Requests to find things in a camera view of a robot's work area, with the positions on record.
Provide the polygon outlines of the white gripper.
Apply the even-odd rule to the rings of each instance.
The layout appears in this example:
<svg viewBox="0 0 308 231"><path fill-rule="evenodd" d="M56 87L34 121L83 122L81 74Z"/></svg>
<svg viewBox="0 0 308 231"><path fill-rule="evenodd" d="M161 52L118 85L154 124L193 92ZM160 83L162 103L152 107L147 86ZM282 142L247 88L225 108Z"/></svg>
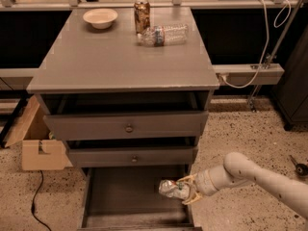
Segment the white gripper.
<svg viewBox="0 0 308 231"><path fill-rule="evenodd" d="M190 205L200 200L203 196L212 196L218 192L211 177L208 169L200 171L196 174L190 174L177 180L177 182L194 182L196 191L190 191L184 198L182 203L184 205Z"/></svg>

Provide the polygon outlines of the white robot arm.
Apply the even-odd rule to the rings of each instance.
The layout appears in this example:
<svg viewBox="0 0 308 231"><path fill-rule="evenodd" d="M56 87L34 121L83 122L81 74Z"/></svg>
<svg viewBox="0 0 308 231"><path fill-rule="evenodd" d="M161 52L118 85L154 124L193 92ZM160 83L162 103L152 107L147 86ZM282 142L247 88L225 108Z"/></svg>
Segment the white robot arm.
<svg viewBox="0 0 308 231"><path fill-rule="evenodd" d="M179 179L179 182L191 188L190 195L184 200L185 205L222 189L254 183L298 215L308 219L307 184L262 168L239 152L228 153L222 165L188 175Z"/></svg>

